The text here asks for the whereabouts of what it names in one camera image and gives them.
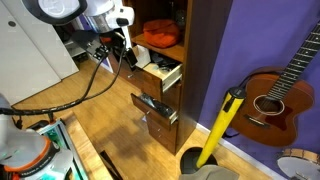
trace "door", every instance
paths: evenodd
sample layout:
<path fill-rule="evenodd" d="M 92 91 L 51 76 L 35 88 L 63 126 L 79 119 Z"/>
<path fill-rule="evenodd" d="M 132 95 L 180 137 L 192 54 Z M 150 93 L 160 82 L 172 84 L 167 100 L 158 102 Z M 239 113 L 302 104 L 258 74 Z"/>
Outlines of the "door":
<path fill-rule="evenodd" d="M 77 66 L 52 25 L 35 18 L 21 0 L 2 0 L 2 2 L 60 79 L 78 72 Z"/>
<path fill-rule="evenodd" d="M 60 81 L 0 1 L 0 92 L 15 104 Z"/>

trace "wooden cabinet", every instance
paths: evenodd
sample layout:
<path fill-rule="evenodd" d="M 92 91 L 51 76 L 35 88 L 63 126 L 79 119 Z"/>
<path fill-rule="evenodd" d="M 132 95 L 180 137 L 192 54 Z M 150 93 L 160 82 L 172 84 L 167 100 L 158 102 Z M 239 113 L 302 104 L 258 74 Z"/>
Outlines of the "wooden cabinet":
<path fill-rule="evenodd" d="M 109 58 L 113 72 L 117 72 L 118 67 L 119 67 L 118 61 L 112 55 L 110 55 L 108 58 Z M 128 82 L 133 84 L 134 86 L 138 87 L 139 89 L 141 89 L 141 87 L 142 87 L 142 80 L 141 79 L 143 76 L 142 69 L 137 68 L 133 71 L 133 70 L 131 70 L 128 63 L 123 62 L 121 64 L 119 76 L 121 76 L 122 78 L 124 78 L 125 80 L 127 80 Z"/>
<path fill-rule="evenodd" d="M 174 2 L 174 11 L 169 2 Z M 132 94 L 133 103 L 146 115 L 149 134 L 175 154 L 193 132 L 200 117 L 232 0 L 124 0 L 123 3 L 135 11 L 135 22 L 129 27 L 132 46 L 143 46 L 180 63 L 181 77 L 167 87 L 163 84 L 164 79 L 147 69 L 129 70 L 131 75 L 125 74 L 126 70 L 120 73 L 143 93 L 174 109 L 176 119 L 173 120 L 159 114 L 139 95 Z M 164 49 L 148 44 L 144 39 L 143 24 L 171 18 L 176 10 L 186 13 L 181 41 Z"/>

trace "shelf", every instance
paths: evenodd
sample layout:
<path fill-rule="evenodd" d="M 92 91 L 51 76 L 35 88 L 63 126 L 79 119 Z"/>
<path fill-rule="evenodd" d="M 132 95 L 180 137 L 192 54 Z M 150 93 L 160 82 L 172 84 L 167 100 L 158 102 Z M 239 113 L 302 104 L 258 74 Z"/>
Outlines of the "shelf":
<path fill-rule="evenodd" d="M 80 47 L 68 48 L 67 51 L 69 52 L 71 57 L 75 57 L 75 56 L 78 56 L 78 55 L 86 52 L 85 50 L 83 50 Z"/>
<path fill-rule="evenodd" d="M 179 62 L 183 62 L 183 59 L 184 59 L 184 47 L 183 47 L 183 43 L 182 42 L 180 42 L 179 44 L 174 45 L 172 47 L 161 49 L 161 48 L 157 48 L 157 47 L 154 47 L 154 46 L 148 44 L 145 41 L 143 34 L 140 34 L 140 35 L 132 38 L 131 41 L 133 43 L 136 43 L 136 44 L 140 45 L 140 46 L 148 48 L 148 49 L 150 49 L 152 51 L 155 51 L 157 53 L 160 53 L 160 54 L 163 54 L 165 56 L 168 56 L 169 58 L 172 58 L 172 59 L 177 60 Z"/>

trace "black cable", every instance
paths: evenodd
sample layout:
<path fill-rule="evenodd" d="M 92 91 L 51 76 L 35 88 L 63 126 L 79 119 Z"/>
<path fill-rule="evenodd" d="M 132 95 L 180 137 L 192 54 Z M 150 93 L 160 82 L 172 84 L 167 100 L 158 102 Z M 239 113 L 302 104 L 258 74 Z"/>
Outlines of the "black cable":
<path fill-rule="evenodd" d="M 85 91 L 85 93 L 83 94 L 83 96 L 80 99 L 77 99 L 73 102 L 61 105 L 61 106 L 56 106 L 56 107 L 51 107 L 51 108 L 45 108 L 45 109 L 31 109 L 31 110 L 20 110 L 20 109 L 8 109 L 8 108 L 0 108 L 0 114 L 4 114 L 4 115 L 17 115 L 17 116 L 28 116 L 28 115 L 41 115 L 41 114 L 48 114 L 48 113 L 54 113 L 54 112 L 58 112 L 58 111 L 62 111 L 62 110 L 66 110 L 68 108 L 71 108 L 73 106 L 76 106 L 80 103 L 82 103 L 83 101 L 89 100 L 91 98 L 94 98 L 104 92 L 106 92 L 108 89 L 111 88 L 111 86 L 115 83 L 119 72 L 120 72 L 120 66 L 121 66 L 121 61 L 122 61 L 122 57 L 126 48 L 126 39 L 120 34 L 120 33 L 115 33 L 117 36 L 121 37 L 122 40 L 124 41 L 124 46 L 122 48 L 122 56 L 120 56 L 120 60 L 119 60 L 119 67 L 117 70 L 117 74 L 114 77 L 114 79 L 112 80 L 112 82 L 107 86 L 107 88 L 105 88 L 104 90 L 102 90 L 101 92 L 94 94 L 92 96 L 87 97 L 92 84 L 93 84 L 93 80 L 96 76 L 96 73 L 98 71 L 99 66 L 101 65 L 101 63 L 103 62 L 103 59 L 105 59 L 106 57 L 101 58 L 101 60 L 98 62 L 98 64 L 96 65 L 92 75 L 91 75 L 91 79 L 89 81 L 89 84 L 87 86 L 87 89 Z"/>
<path fill-rule="evenodd" d="M 118 66 L 118 69 L 117 69 L 117 73 L 115 75 L 115 77 L 112 79 L 111 83 L 102 91 L 94 94 L 94 95 L 91 95 L 91 96 L 88 96 L 84 99 L 84 101 L 86 100 L 89 100 L 89 99 L 92 99 L 94 97 L 97 97 L 99 95 L 101 95 L 102 93 L 106 92 L 107 90 L 109 90 L 112 85 L 116 82 L 118 76 L 119 76 L 119 73 L 120 73 L 120 68 L 121 68 L 121 64 L 122 64 L 122 57 L 124 56 L 124 52 L 125 52 L 125 49 L 126 49 L 126 46 L 127 46 L 127 42 L 126 40 L 124 39 L 124 47 L 122 48 L 122 51 L 121 51 L 121 54 L 120 54 L 120 59 L 119 59 L 119 66 Z"/>
<path fill-rule="evenodd" d="M 256 73 L 249 74 L 247 77 L 245 77 L 242 80 L 242 82 L 239 84 L 238 87 L 245 88 L 246 81 L 249 80 L 249 78 L 251 78 L 252 76 L 255 76 L 255 75 L 258 75 L 258 74 L 279 74 L 279 71 L 256 72 Z"/>

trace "guitar sound hole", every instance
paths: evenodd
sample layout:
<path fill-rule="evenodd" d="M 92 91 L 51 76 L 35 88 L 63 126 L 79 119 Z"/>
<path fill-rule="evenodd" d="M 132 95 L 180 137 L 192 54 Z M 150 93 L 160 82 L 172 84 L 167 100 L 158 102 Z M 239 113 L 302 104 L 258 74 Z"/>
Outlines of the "guitar sound hole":
<path fill-rule="evenodd" d="M 270 99 L 266 95 L 257 97 L 254 101 L 254 106 L 261 113 L 270 116 L 278 115 L 284 110 L 282 101 Z"/>

